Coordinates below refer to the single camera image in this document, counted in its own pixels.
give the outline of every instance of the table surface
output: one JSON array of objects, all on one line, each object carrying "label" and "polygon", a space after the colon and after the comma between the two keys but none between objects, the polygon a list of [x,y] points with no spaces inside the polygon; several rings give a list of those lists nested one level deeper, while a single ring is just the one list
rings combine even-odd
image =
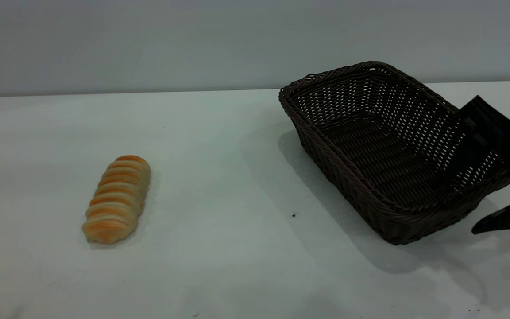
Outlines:
[{"label": "table surface", "polygon": [[[429,85],[510,117],[510,82]],[[405,246],[381,240],[304,153],[278,91],[0,97],[0,319],[510,318],[510,188]],[[152,167],[139,226],[89,244],[124,154]]]}]

